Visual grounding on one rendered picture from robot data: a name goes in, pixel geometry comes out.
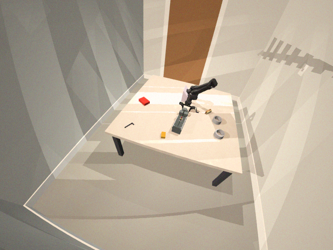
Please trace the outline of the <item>grey short cylinder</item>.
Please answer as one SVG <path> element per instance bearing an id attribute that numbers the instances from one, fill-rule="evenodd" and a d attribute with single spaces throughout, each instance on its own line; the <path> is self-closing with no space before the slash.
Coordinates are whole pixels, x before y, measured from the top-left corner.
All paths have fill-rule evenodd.
<path id="1" fill-rule="evenodd" d="M 217 121 L 217 120 L 219 120 L 219 121 Z M 222 122 L 222 118 L 220 116 L 214 116 L 212 122 L 216 125 L 219 125 Z"/>
<path id="2" fill-rule="evenodd" d="M 220 135 L 218 135 L 217 133 L 220 133 Z M 215 132 L 214 132 L 214 137 L 217 138 L 217 139 L 222 139 L 224 137 L 225 133 L 223 130 L 221 129 L 216 129 Z"/>

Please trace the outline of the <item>red rectangular block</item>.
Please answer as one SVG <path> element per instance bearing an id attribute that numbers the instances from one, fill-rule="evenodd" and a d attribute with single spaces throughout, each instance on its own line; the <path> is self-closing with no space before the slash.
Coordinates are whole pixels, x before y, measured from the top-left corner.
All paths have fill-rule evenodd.
<path id="1" fill-rule="evenodd" d="M 139 98 L 139 101 L 145 106 L 150 103 L 145 97 Z"/>

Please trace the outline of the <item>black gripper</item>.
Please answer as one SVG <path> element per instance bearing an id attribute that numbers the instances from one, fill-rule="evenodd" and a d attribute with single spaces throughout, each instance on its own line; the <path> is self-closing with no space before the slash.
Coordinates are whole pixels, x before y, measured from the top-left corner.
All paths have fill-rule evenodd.
<path id="1" fill-rule="evenodd" d="M 195 106 L 190 106 L 190 105 L 184 104 L 183 102 L 179 102 L 179 104 L 182 106 L 182 108 L 184 108 L 184 105 L 190 107 L 189 112 L 190 112 L 192 109 L 195 109 Z M 188 113 L 189 113 L 189 112 L 188 112 Z"/>

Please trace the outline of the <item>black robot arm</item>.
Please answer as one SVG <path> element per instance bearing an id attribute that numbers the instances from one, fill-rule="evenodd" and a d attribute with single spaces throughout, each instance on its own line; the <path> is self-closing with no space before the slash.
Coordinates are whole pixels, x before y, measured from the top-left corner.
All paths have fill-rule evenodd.
<path id="1" fill-rule="evenodd" d="M 215 78 L 211 79 L 208 83 L 202 84 L 202 85 L 195 85 L 191 86 L 190 89 L 187 89 L 188 97 L 187 99 L 190 100 L 197 100 L 198 95 L 206 90 L 210 90 L 211 88 L 215 88 L 217 86 L 217 81 Z M 191 95 L 190 95 L 191 93 Z M 191 105 L 192 101 L 185 101 L 185 104 Z"/>

